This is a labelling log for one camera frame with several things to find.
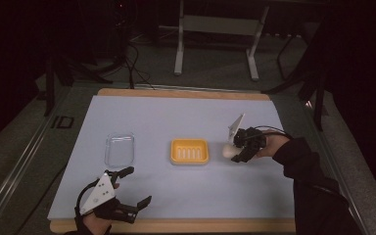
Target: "clear plastic container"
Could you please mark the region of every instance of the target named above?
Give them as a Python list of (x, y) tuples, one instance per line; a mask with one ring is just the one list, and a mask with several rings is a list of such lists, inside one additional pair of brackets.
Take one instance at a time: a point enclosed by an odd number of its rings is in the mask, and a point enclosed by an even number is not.
[(133, 133), (113, 133), (106, 140), (105, 164), (109, 168), (128, 167), (134, 161)]

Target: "wire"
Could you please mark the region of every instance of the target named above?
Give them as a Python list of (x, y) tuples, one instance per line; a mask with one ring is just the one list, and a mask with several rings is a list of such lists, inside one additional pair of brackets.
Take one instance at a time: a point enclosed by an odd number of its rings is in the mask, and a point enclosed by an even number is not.
[(60, 171), (57, 172), (56, 176), (51, 180), (50, 184), (48, 185), (47, 189), (45, 189), (44, 194), (39, 199), (38, 203), (35, 205), (35, 207), (29, 212), (26, 219), (23, 221), (21, 226), (18, 228), (18, 230), (14, 233), (14, 235), (20, 234), (20, 232), (24, 229), (25, 225), (28, 223), (32, 215), (35, 213), (35, 211), (38, 209), (39, 205), (44, 200), (45, 196), (47, 196), (48, 191), (50, 191), (51, 187), (53, 186), (54, 182), (57, 180), (57, 178), (60, 176), (60, 174), (66, 169), (67, 164), (65, 164)]
[[(134, 59), (133, 62), (129, 58), (126, 58), (127, 68), (129, 69), (129, 83), (130, 83), (129, 84), (129, 88), (130, 89), (134, 89), (134, 84), (147, 83), (152, 89), (155, 90), (155, 87), (148, 81), (151, 78), (151, 76), (147, 72), (138, 70), (136, 68), (136, 62), (137, 62), (137, 60), (139, 58), (139, 51), (138, 51), (138, 49), (135, 46), (133, 46), (131, 43), (128, 43), (128, 46), (131, 47), (131, 48), (133, 48), (135, 50), (135, 52), (136, 52), (136, 57), (135, 57), (135, 59)], [(136, 71), (136, 73), (140, 76), (140, 78), (142, 79), (142, 81), (136, 82), (136, 83), (133, 82), (133, 71)], [(140, 74), (140, 72), (146, 73), (148, 75), (148, 78), (143, 77), (143, 75)]]
[(279, 128), (276, 128), (276, 127), (273, 127), (273, 126), (269, 126), (269, 125), (259, 125), (259, 126), (256, 126), (256, 127), (253, 127), (254, 129), (259, 129), (259, 128), (270, 128), (270, 129), (274, 129), (274, 130), (277, 130), (279, 132), (265, 132), (265, 133), (262, 133), (262, 134), (257, 134), (257, 135), (251, 135), (251, 136), (247, 136), (245, 137), (244, 139), (247, 140), (247, 139), (253, 139), (253, 138), (256, 138), (256, 137), (261, 137), (261, 136), (268, 136), (268, 135), (281, 135), (281, 136), (285, 136), (286, 138), (288, 139), (293, 139), (293, 136), (286, 133), (284, 130), (282, 129), (279, 129)]

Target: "white metal frame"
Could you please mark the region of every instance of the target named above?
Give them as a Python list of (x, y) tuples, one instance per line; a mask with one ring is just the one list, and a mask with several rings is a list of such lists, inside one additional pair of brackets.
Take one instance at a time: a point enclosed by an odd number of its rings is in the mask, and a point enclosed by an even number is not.
[(179, 27), (178, 27), (178, 48), (176, 50), (175, 75), (182, 74), (182, 65), (184, 57), (184, 30), (202, 31), (213, 33), (230, 33), (240, 35), (251, 35), (254, 42), (246, 50), (247, 60), (251, 79), (259, 80), (258, 69), (256, 66), (255, 52), (259, 44), (261, 32), (267, 17), (269, 7), (265, 6), (259, 21), (243, 19), (227, 19), (214, 17), (201, 17), (184, 15), (184, 0), (179, 1)]

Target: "table leg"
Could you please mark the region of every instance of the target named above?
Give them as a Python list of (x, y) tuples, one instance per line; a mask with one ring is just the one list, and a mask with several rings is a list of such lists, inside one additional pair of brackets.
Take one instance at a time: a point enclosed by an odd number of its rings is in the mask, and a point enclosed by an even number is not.
[(265, 19), (267, 17), (268, 9), (269, 9), (268, 6), (264, 7), (263, 13), (262, 13), (261, 18), (260, 18), (258, 25), (256, 27), (255, 40), (253, 42), (253, 45), (252, 45), (251, 48), (246, 50), (247, 61), (249, 63), (250, 75), (251, 75), (253, 81), (259, 80), (258, 69), (256, 67), (255, 52), (256, 52), (256, 48), (258, 47), (258, 44), (259, 44), (261, 32), (263, 30)]
[(178, 48), (176, 49), (175, 75), (182, 74), (182, 63), (184, 58), (184, 1), (179, 1), (179, 27), (178, 27)]

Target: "yellow tray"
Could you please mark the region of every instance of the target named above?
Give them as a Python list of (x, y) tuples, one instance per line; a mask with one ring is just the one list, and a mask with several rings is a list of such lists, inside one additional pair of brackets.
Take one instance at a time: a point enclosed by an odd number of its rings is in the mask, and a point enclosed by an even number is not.
[(209, 161), (207, 141), (203, 139), (174, 139), (170, 147), (174, 165), (205, 165)]

